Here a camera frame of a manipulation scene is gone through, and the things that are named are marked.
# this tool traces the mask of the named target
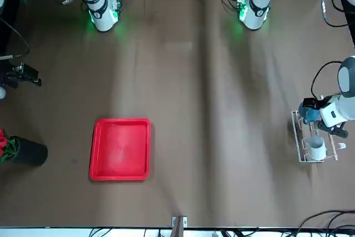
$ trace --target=mug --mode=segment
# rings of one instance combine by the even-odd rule
[[[312,159],[320,161],[326,158],[327,149],[322,137],[319,135],[307,137],[305,138],[305,142],[308,146],[308,152]]]

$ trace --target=black flower pot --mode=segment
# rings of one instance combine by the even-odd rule
[[[27,139],[12,136],[16,140],[17,153],[10,158],[10,161],[30,166],[41,166],[48,156],[47,147]]]

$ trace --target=potted plant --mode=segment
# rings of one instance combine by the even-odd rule
[[[0,129],[0,163],[14,163],[41,166],[48,156],[47,147],[27,139],[11,136]]]

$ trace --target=dish rack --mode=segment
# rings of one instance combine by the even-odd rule
[[[291,112],[291,120],[293,124],[293,133],[295,135],[296,149],[298,154],[298,160],[303,163],[323,163],[325,159],[333,158],[335,161],[338,161],[337,151],[344,149],[346,145],[344,143],[339,143],[339,148],[336,148],[334,144],[333,136],[324,131],[320,131],[313,122],[309,124],[303,123],[303,118],[300,116],[300,113],[297,110]],[[324,139],[327,156],[322,160],[314,160],[310,157],[309,150],[305,145],[305,139],[314,135],[320,135]]]

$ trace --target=plastic tray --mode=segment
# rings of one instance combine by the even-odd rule
[[[97,121],[90,161],[93,180],[144,180],[149,174],[149,159],[148,119]]]

